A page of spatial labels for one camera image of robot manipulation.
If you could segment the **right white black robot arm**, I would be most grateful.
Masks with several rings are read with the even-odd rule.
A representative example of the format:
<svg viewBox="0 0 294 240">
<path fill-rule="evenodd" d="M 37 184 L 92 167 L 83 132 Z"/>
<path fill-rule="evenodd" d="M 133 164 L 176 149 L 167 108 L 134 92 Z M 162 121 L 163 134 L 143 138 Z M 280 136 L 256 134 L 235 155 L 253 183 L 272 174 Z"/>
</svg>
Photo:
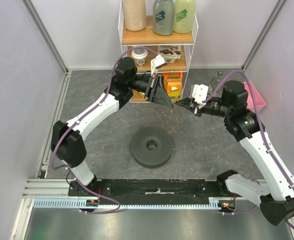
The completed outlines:
<svg viewBox="0 0 294 240">
<path fill-rule="evenodd" d="M 227 81 L 221 97 L 206 101 L 208 86 L 194 84 L 189 97 L 176 102 L 197 117 L 202 114 L 224 118 L 227 131 L 249 153 L 262 173 L 267 186 L 243 178 L 234 170 L 217 176 L 216 191 L 222 197 L 231 193 L 254 203 L 274 226 L 294 217 L 294 177 L 273 149 L 264 125 L 247 108 L 248 91 L 238 81 Z"/>
</svg>

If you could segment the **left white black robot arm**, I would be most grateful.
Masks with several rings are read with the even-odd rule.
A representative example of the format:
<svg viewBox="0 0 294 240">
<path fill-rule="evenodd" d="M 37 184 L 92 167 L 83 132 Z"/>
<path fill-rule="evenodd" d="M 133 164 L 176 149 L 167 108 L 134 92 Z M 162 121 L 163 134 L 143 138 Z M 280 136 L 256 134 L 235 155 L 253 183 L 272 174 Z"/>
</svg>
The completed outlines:
<svg viewBox="0 0 294 240">
<path fill-rule="evenodd" d="M 137 74 L 135 62 L 130 57 L 118 60 L 111 73 L 111 81 L 98 100 L 73 119 L 57 121 L 53 126 L 51 150 L 55 156 L 69 167 L 80 181 L 79 191 L 86 197 L 96 192 L 94 173 L 89 169 L 85 158 L 84 141 L 91 131 L 109 115 L 120 110 L 133 96 L 134 91 L 143 92 L 144 98 L 169 108 L 173 108 L 166 90 L 163 75 L 158 69 L 167 61 L 157 55 L 151 61 L 151 72 Z"/>
</svg>

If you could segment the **yellow orange sponge pack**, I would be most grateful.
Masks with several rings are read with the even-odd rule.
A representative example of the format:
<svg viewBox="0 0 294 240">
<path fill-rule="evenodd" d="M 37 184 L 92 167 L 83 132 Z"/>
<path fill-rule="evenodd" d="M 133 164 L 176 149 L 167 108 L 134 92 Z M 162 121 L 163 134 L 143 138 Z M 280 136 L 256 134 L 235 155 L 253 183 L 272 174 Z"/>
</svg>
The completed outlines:
<svg viewBox="0 0 294 240">
<path fill-rule="evenodd" d="M 180 98 L 182 89 L 182 83 L 179 79 L 169 79 L 166 82 L 166 91 L 170 98 L 176 99 Z"/>
</svg>

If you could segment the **orange cracker box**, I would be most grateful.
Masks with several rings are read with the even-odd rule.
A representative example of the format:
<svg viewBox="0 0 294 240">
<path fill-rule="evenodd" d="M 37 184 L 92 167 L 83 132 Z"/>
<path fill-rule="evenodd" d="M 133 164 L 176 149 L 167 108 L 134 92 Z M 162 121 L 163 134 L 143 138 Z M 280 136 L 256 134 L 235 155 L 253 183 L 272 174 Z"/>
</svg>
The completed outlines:
<svg viewBox="0 0 294 240">
<path fill-rule="evenodd" d="M 183 78 L 183 73 L 179 72 L 164 72 L 164 81 L 167 82 L 181 82 Z"/>
</svg>

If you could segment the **clear glass bottle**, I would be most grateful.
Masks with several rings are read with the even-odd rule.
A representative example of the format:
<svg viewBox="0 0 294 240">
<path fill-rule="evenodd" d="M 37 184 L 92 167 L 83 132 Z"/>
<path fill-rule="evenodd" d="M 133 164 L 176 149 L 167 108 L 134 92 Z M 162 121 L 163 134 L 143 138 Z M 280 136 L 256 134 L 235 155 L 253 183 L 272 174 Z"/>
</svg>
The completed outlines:
<svg viewBox="0 0 294 240">
<path fill-rule="evenodd" d="M 209 89 L 208 89 L 208 93 L 212 94 L 212 92 L 217 88 L 217 86 L 220 84 L 220 82 L 223 79 L 223 72 L 222 71 L 218 71 L 216 73 L 216 75 L 214 75 L 212 77 L 212 79 L 210 80 L 209 83 Z"/>
</svg>

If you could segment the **Chobani yogurt tub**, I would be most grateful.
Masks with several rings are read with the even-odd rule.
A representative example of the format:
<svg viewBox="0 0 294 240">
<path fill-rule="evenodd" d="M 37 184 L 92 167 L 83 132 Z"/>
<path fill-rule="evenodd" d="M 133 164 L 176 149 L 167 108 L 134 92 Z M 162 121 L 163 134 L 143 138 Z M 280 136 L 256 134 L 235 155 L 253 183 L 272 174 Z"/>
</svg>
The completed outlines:
<svg viewBox="0 0 294 240">
<path fill-rule="evenodd" d="M 157 53 L 162 55 L 168 64 L 181 58 L 181 45 L 159 45 Z"/>
</svg>

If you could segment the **white lidded yogurt cup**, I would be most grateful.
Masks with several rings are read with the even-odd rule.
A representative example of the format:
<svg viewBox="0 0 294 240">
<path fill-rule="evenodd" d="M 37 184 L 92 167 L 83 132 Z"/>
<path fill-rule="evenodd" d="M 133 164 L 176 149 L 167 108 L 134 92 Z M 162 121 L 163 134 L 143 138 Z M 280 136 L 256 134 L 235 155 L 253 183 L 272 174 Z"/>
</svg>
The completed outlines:
<svg viewBox="0 0 294 240">
<path fill-rule="evenodd" d="M 143 66 L 146 62 L 146 57 L 148 56 L 148 50 L 144 48 L 138 48 L 132 50 L 132 58 L 137 66 Z"/>
</svg>

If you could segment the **pink plastic bin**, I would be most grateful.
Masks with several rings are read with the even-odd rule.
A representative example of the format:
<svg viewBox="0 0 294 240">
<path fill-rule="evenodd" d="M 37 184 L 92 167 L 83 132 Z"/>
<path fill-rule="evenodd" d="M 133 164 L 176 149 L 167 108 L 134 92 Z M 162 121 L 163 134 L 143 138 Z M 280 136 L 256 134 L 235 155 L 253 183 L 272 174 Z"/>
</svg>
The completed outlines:
<svg viewBox="0 0 294 240">
<path fill-rule="evenodd" d="M 248 92 L 247 108 L 250 111 L 255 112 L 254 103 L 253 103 L 253 100 L 252 100 L 252 96 L 251 96 L 251 92 L 250 92 L 248 83 L 244 82 L 243 85 L 244 85 L 245 90 Z M 250 81 L 250 85 L 251 85 L 253 93 L 254 93 L 257 109 L 260 112 L 265 107 L 266 103 L 265 103 L 264 99 L 261 97 L 261 95 L 259 94 L 259 92 L 257 91 L 257 89 L 255 88 L 254 84 L 251 81 Z"/>
</svg>

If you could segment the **grey-green soap bottle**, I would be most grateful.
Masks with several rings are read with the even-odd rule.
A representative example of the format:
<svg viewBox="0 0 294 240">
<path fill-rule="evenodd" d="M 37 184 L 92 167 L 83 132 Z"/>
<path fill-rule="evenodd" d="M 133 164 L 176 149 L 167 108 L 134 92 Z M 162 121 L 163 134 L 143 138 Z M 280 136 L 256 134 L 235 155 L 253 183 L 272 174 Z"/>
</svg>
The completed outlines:
<svg viewBox="0 0 294 240">
<path fill-rule="evenodd" d="M 173 33 L 175 5 L 173 0 L 155 0 L 153 3 L 153 31 L 161 36 Z"/>
</svg>

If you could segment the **beige lotion bottle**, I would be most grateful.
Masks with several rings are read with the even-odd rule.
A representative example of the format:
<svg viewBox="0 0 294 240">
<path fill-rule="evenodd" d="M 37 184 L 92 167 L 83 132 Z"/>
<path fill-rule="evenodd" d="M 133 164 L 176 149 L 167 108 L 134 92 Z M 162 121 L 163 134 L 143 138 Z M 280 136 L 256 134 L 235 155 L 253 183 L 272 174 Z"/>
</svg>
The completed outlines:
<svg viewBox="0 0 294 240">
<path fill-rule="evenodd" d="M 146 2 L 145 0 L 124 0 L 124 21 L 129 31 L 141 31 L 146 27 Z"/>
</svg>

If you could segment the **light green soap bottle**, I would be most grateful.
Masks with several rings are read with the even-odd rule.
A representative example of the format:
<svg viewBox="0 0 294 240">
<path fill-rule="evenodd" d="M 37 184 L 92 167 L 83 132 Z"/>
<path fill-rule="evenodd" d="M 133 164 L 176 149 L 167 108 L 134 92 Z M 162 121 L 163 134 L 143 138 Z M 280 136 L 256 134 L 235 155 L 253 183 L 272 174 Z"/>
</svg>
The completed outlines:
<svg viewBox="0 0 294 240">
<path fill-rule="evenodd" d="M 195 10 L 195 0 L 176 0 L 173 31 L 179 34 L 187 34 L 191 32 Z"/>
</svg>

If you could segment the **aluminium slotted rail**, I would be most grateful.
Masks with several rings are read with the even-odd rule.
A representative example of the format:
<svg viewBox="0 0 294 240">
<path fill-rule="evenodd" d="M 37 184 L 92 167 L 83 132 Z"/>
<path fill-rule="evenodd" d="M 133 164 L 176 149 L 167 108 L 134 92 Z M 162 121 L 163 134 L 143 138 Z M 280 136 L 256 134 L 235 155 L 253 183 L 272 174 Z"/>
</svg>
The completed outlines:
<svg viewBox="0 0 294 240">
<path fill-rule="evenodd" d="M 89 199 L 81 198 L 36 198 L 34 200 L 35 208 L 42 209 L 94 209 L 107 210 L 115 209 L 117 204 L 108 204 L 100 201 L 99 203 L 93 203 Z M 220 210 L 218 200 L 209 199 L 205 203 L 120 203 L 121 210 Z"/>
</svg>

